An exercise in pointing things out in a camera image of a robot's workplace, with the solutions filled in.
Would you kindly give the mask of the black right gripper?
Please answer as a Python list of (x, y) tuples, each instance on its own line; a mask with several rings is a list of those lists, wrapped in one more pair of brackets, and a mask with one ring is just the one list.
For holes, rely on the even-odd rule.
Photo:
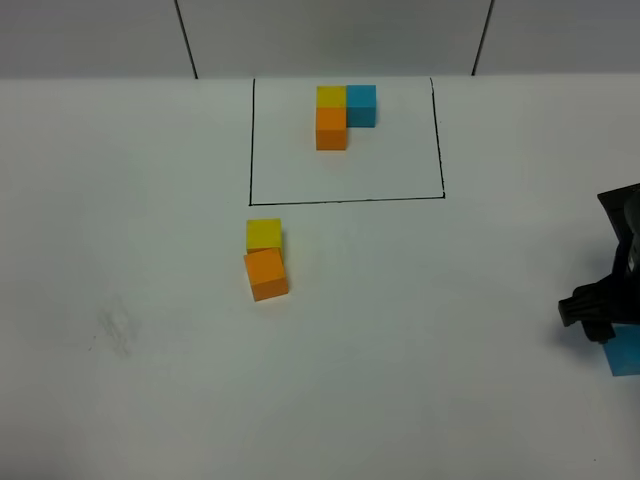
[(616, 324), (639, 323), (639, 186), (603, 192), (598, 199), (618, 239), (611, 273), (577, 287), (558, 309), (565, 327), (579, 323), (590, 341), (605, 344), (615, 337)]

